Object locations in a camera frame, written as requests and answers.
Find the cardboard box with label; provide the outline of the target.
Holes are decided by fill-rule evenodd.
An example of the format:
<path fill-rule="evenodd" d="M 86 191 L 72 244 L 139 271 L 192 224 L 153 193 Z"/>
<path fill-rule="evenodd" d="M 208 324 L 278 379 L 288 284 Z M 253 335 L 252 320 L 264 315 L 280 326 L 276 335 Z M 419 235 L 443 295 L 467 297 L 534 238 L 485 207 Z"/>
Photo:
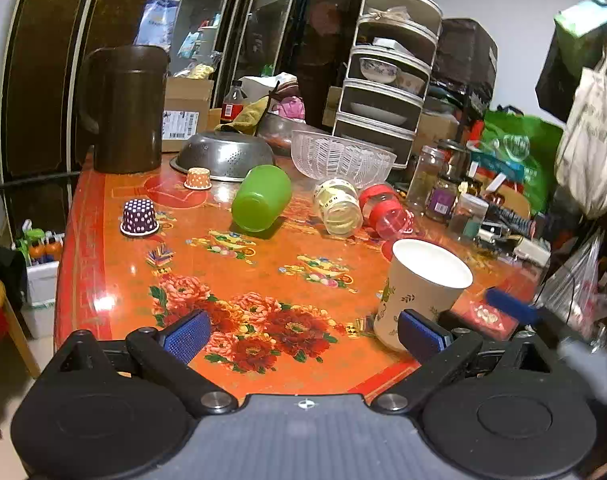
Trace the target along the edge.
<path fill-rule="evenodd" d="M 212 87 L 208 79 L 169 77 L 162 116 L 162 153 L 177 153 L 208 124 Z"/>

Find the small purple dotted cup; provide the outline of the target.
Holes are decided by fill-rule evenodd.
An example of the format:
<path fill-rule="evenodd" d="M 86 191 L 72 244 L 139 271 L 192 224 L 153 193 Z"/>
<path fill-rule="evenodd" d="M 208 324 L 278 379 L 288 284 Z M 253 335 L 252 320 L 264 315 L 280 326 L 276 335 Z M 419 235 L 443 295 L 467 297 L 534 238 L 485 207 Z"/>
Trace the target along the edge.
<path fill-rule="evenodd" d="M 149 198 L 127 200 L 122 208 L 120 232 L 131 237 L 155 234 L 159 229 L 154 203 Z"/>

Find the green shopping bag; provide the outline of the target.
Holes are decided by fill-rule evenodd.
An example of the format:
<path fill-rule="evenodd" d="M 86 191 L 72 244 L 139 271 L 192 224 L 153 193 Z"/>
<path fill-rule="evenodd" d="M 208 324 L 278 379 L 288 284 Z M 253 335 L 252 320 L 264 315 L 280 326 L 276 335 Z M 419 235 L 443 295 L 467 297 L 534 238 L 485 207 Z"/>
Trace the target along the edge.
<path fill-rule="evenodd" d="M 554 162 L 563 129 L 508 106 L 483 116 L 480 151 L 509 166 L 533 214 L 544 212 L 556 188 Z"/>

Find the blue floral porcelain bowl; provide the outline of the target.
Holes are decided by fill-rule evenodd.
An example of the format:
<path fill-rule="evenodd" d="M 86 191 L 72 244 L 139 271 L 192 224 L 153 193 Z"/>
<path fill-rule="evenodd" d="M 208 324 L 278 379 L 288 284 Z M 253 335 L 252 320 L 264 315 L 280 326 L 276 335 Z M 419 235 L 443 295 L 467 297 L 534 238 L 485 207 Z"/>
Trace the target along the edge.
<path fill-rule="evenodd" d="M 392 84 L 398 75 L 396 65 L 377 58 L 360 58 L 360 70 L 365 79 L 379 84 Z"/>

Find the cola bottle red label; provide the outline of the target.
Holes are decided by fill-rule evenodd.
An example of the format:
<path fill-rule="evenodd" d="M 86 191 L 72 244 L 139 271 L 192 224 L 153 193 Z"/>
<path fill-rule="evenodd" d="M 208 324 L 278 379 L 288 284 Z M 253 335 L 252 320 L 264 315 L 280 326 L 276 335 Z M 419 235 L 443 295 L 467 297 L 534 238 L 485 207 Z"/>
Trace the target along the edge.
<path fill-rule="evenodd" d="M 227 124 L 241 114 L 247 101 L 247 94 L 243 90 L 243 81 L 233 80 L 230 91 L 224 97 L 221 106 L 220 122 Z"/>

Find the green plastic cup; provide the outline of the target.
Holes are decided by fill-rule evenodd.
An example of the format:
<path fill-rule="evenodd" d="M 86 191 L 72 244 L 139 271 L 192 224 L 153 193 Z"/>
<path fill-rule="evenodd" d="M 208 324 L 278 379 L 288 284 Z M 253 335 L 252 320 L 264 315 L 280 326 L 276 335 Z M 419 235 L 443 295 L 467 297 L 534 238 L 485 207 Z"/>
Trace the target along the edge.
<path fill-rule="evenodd" d="M 249 171 L 232 203 L 234 223 L 248 232 L 264 232 L 282 214 L 292 198 L 292 182 L 274 165 Z"/>

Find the small orange dotted cup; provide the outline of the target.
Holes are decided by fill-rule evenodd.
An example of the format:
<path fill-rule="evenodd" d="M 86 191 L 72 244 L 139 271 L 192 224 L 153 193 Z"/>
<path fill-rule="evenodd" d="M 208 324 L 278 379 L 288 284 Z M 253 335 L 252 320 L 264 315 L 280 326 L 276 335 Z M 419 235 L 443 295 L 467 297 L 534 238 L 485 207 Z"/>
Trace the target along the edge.
<path fill-rule="evenodd" d="M 203 167 L 192 167 L 186 174 L 183 185 L 192 191 L 206 191 L 212 187 L 210 171 Z"/>

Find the clear cup yellow band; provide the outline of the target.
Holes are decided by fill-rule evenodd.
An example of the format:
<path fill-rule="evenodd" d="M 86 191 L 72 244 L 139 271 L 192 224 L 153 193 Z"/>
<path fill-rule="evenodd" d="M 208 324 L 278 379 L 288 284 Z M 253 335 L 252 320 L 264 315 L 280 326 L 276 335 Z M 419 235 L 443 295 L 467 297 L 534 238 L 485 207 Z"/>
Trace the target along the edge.
<path fill-rule="evenodd" d="M 312 209 L 329 235 L 351 236 L 363 223 L 357 190 L 342 178 L 326 179 L 317 184 L 312 195 Z"/>

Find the green toy figure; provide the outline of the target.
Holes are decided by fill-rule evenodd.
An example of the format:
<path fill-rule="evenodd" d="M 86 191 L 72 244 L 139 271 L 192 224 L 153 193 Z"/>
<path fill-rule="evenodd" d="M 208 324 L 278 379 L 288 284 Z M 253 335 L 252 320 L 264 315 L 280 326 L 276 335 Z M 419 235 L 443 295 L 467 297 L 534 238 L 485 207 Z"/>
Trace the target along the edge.
<path fill-rule="evenodd" d="M 30 219 L 23 222 L 12 244 L 24 257 L 26 266 L 40 266 L 60 261 L 64 249 L 64 233 L 36 228 Z"/>

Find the beige canvas tote bag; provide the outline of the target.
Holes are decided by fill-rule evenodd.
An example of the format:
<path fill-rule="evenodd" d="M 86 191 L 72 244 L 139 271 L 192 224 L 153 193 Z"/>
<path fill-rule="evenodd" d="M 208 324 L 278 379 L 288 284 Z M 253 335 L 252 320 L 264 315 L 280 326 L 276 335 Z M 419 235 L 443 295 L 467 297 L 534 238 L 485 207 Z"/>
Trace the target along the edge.
<path fill-rule="evenodd" d="M 584 67 L 555 159 L 557 184 L 589 219 L 607 213 L 607 44 Z"/>

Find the black storage bag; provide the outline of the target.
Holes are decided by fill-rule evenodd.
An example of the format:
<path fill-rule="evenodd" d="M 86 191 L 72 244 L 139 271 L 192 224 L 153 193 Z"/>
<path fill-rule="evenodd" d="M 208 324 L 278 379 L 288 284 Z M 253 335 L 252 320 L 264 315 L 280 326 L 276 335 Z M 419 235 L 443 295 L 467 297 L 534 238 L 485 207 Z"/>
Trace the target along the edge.
<path fill-rule="evenodd" d="M 446 18 L 441 23 L 433 81 L 442 84 L 471 108 L 485 115 L 497 79 L 497 44 L 471 18 Z"/>

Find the white paper cup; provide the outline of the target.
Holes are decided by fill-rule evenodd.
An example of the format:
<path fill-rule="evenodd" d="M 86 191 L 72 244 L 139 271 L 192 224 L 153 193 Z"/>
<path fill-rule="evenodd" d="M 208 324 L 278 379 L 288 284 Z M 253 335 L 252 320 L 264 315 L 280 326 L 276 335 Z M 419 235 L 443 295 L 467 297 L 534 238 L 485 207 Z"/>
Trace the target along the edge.
<path fill-rule="evenodd" d="M 474 283 L 474 275 L 453 252 L 426 240 L 396 240 L 391 251 L 373 327 L 382 344 L 403 351 L 398 328 L 401 312 L 412 309 L 435 322 Z"/>

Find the blue white snack bag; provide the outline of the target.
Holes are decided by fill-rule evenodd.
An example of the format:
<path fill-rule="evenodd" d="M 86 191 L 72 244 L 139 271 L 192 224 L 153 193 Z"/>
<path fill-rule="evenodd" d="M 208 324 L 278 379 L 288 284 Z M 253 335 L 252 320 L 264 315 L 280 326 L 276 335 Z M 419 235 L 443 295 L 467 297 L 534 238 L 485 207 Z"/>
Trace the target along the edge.
<path fill-rule="evenodd" d="M 133 44 L 159 47 L 169 53 L 181 1 L 146 0 Z"/>

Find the brown plastic pitcher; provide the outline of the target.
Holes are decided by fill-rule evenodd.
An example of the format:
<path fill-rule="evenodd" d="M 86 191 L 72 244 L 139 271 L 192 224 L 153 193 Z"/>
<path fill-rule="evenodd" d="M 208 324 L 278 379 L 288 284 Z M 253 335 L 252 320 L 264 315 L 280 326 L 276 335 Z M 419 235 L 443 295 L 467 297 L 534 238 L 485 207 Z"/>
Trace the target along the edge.
<path fill-rule="evenodd" d="M 83 60 L 78 115 L 94 135 L 94 169 L 136 174 L 162 159 L 162 116 L 169 56 L 155 46 L 99 48 Z"/>

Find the clear cup red band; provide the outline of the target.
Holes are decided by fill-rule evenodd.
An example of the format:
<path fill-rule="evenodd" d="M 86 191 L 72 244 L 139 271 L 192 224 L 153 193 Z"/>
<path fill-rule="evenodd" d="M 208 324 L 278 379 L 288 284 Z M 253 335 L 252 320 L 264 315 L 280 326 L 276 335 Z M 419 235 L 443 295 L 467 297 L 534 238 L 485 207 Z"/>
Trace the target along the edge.
<path fill-rule="evenodd" d="M 382 240 L 399 240 L 414 232 L 414 216 L 388 184 L 375 184 L 359 195 L 364 223 Z"/>

